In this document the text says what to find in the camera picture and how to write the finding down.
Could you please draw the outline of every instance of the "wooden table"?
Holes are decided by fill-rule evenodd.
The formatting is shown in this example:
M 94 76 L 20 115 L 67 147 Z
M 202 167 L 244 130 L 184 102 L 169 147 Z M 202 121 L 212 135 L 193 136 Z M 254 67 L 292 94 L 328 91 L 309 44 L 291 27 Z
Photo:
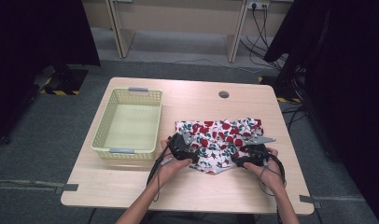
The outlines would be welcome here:
M 271 87 L 126 77 L 112 78 L 105 91 L 67 183 L 78 184 L 78 188 L 63 192 L 63 204 L 126 208 L 146 186 L 148 171 L 120 169 L 118 162 L 104 161 L 91 149 L 103 108 L 112 89 L 117 87 L 163 91 L 160 140 L 175 133 L 177 120 L 261 119 L 264 135 L 276 139 L 267 147 L 279 150 L 279 159 L 286 169 L 288 197 L 295 212 L 313 213 L 311 203 L 300 202 L 300 195 L 309 196 L 309 192 Z M 220 91 L 227 91 L 229 98 L 219 97 Z M 246 169 L 233 168 L 218 175 L 207 175 L 185 168 L 163 187 L 160 199 L 150 209 L 268 214 L 276 212 L 276 204 L 274 197 L 265 194 L 259 180 Z

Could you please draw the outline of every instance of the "yellow plastic basket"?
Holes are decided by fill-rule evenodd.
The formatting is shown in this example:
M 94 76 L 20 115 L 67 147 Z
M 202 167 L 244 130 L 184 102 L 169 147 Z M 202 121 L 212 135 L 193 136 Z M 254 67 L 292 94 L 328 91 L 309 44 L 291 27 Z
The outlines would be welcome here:
M 91 148 L 102 159 L 155 160 L 161 103 L 162 91 L 114 89 Z

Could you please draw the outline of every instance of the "power outlet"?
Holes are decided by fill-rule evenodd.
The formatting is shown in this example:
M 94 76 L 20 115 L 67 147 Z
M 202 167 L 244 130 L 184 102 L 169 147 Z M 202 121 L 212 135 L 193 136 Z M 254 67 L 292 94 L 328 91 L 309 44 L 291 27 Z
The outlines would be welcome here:
M 267 10 L 269 7 L 269 3 L 270 3 L 269 0 L 251 0 L 248 3 L 247 8 L 253 10 L 253 4 L 256 4 L 257 5 L 256 10 Z

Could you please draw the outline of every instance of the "floral cloth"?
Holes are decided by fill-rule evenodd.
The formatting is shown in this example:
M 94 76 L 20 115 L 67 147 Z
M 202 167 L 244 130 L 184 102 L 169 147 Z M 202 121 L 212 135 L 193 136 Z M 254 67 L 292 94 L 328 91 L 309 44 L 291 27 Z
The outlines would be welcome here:
M 218 174 L 236 166 L 231 155 L 248 155 L 244 148 L 246 140 L 254 134 L 263 134 L 260 119 L 251 118 L 234 121 L 177 121 L 175 131 L 194 136 L 189 151 L 199 149 L 200 159 L 197 164 L 190 164 L 189 167 L 207 174 Z

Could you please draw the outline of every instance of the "hand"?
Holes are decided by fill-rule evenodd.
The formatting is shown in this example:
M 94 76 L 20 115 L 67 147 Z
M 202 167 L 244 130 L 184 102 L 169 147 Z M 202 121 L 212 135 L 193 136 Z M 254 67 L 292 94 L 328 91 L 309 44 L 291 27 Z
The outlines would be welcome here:
M 277 157 L 278 151 L 276 149 L 267 147 L 267 150 Z M 246 169 L 253 171 L 273 193 L 284 187 L 279 166 L 274 160 L 268 160 L 268 167 L 259 167 L 251 162 L 245 162 L 243 166 Z
M 161 141 L 162 148 L 166 148 L 166 145 L 167 145 L 167 141 L 162 140 Z M 185 159 L 183 161 L 179 161 L 176 158 L 174 158 L 173 155 L 169 155 L 171 153 L 172 152 L 168 148 L 165 153 L 165 155 L 168 155 L 168 156 L 166 156 L 162 162 L 167 161 L 167 160 L 171 160 L 171 161 L 168 161 L 166 164 L 160 167 L 160 170 L 158 171 L 159 176 L 160 176 L 161 187 L 166 182 L 168 182 L 172 178 L 172 176 L 174 176 L 179 170 L 181 170 L 182 168 L 192 163 L 192 159 Z

